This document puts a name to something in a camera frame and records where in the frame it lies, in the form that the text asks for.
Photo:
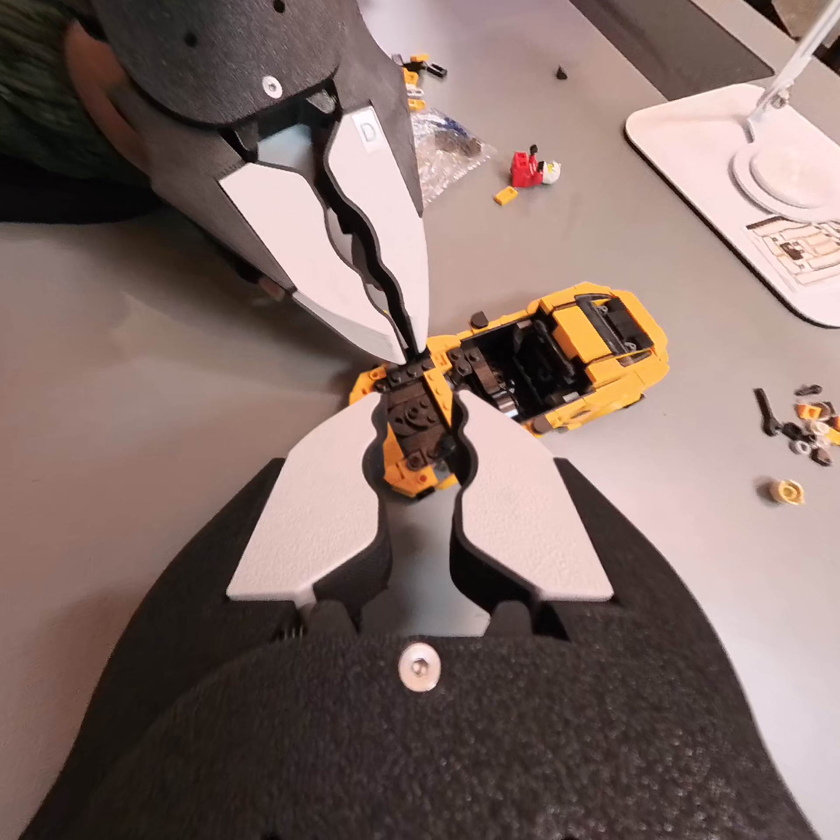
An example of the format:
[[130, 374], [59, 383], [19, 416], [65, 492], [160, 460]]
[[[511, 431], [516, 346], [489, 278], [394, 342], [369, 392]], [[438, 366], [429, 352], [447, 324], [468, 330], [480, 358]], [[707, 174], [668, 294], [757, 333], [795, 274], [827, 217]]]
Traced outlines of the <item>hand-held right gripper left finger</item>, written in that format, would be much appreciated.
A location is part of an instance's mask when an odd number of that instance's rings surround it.
[[297, 442], [227, 585], [230, 600], [324, 599], [317, 586], [374, 546], [383, 534], [381, 500], [364, 459], [382, 454], [384, 408], [373, 392]]

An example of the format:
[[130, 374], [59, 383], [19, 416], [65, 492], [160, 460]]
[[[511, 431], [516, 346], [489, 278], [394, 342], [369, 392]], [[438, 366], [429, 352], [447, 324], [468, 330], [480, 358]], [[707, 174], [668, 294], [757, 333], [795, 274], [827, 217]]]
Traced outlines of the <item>pile of yellow black lego pieces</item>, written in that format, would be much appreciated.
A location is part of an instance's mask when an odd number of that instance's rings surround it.
[[391, 59], [402, 69], [406, 89], [407, 105], [411, 113], [426, 109], [427, 103], [423, 82], [428, 77], [446, 80], [448, 69], [430, 59], [427, 52], [419, 52], [404, 58], [401, 54], [391, 54]]

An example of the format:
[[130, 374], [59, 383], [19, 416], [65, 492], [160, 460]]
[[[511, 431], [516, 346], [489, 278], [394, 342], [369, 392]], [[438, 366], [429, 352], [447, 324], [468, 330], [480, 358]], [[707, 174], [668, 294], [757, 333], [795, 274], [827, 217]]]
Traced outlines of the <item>clear plastic parts bag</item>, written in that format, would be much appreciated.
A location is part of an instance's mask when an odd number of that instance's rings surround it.
[[411, 120], [424, 208], [497, 154], [490, 143], [435, 108], [414, 111]]

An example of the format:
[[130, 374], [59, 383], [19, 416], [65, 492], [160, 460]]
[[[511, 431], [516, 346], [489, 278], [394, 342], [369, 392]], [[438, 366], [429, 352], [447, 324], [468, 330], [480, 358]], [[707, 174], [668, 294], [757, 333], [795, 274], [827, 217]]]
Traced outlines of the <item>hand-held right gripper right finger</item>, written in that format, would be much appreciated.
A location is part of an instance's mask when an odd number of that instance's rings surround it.
[[466, 547], [538, 602], [608, 602], [614, 590], [550, 451], [477, 395], [459, 391], [468, 456], [458, 494]]

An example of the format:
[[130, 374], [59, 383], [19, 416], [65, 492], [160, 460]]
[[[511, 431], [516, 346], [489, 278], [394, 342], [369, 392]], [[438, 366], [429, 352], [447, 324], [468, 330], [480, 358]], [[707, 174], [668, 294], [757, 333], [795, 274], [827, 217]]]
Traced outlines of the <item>red lego minifigure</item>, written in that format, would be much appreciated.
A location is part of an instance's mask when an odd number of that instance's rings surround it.
[[510, 183], [515, 189], [534, 186], [551, 186], [561, 175], [561, 164], [557, 161], [539, 159], [539, 147], [530, 145], [528, 150], [514, 153], [511, 159]]

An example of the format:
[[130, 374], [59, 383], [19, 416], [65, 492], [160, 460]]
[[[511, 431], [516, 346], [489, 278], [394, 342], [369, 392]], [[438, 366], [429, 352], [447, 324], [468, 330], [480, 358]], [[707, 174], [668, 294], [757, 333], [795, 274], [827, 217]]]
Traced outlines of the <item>yellow lego car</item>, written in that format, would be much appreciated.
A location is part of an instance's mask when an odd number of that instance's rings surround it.
[[350, 404], [383, 394], [384, 479], [423, 498], [453, 486], [454, 394], [466, 390], [541, 437], [644, 399], [669, 370], [665, 332], [631, 292], [592, 283], [559, 290], [496, 320], [427, 339], [417, 360], [362, 372]]

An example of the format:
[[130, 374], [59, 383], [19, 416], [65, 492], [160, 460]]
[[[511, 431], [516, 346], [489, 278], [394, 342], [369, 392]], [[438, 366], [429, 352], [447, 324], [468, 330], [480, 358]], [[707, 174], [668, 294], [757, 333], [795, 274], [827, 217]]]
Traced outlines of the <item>white book stand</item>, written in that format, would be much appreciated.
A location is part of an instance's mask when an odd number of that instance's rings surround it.
[[839, 222], [839, 147], [790, 104], [817, 47], [838, 23], [829, 2], [765, 89], [750, 83], [632, 113], [625, 135], [646, 162], [798, 317], [838, 329], [839, 280], [792, 289], [746, 227], [771, 216]]

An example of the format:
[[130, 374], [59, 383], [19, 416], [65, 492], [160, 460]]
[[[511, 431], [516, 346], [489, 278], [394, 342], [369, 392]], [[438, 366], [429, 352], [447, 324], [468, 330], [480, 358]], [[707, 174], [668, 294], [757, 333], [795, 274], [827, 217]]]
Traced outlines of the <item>person's left forearm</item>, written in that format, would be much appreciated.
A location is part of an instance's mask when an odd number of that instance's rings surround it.
[[88, 2], [1, 2], [2, 156], [75, 181], [148, 189], [82, 102], [72, 36], [108, 47]]

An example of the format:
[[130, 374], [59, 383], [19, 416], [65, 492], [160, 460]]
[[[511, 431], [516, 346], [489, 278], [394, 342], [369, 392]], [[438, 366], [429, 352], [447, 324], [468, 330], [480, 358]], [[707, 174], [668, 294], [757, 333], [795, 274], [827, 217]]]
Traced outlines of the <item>cluster of small lego pieces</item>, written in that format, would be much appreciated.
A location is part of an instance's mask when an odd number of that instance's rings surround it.
[[838, 407], [819, 384], [801, 385], [793, 394], [793, 418], [782, 425], [788, 449], [820, 467], [838, 462]]

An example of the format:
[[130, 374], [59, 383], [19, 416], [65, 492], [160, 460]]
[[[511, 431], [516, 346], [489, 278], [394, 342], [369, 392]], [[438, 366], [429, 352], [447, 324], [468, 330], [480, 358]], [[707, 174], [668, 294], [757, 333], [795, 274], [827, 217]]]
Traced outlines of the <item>lego sticker sheet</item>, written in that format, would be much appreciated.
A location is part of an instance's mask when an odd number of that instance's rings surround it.
[[839, 278], [839, 223], [771, 216], [746, 227], [773, 270], [795, 291]]

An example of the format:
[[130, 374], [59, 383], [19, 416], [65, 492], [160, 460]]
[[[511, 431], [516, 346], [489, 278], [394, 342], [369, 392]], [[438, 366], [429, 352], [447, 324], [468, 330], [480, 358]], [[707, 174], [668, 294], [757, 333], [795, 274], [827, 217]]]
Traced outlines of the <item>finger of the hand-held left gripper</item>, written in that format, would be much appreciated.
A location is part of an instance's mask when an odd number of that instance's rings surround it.
[[405, 361], [395, 326], [337, 250], [324, 206], [300, 173], [244, 163], [219, 185], [289, 279], [298, 304], [368, 354]]
[[346, 112], [332, 128], [323, 163], [361, 241], [388, 314], [410, 358], [427, 347], [429, 273], [422, 212], [373, 107]]

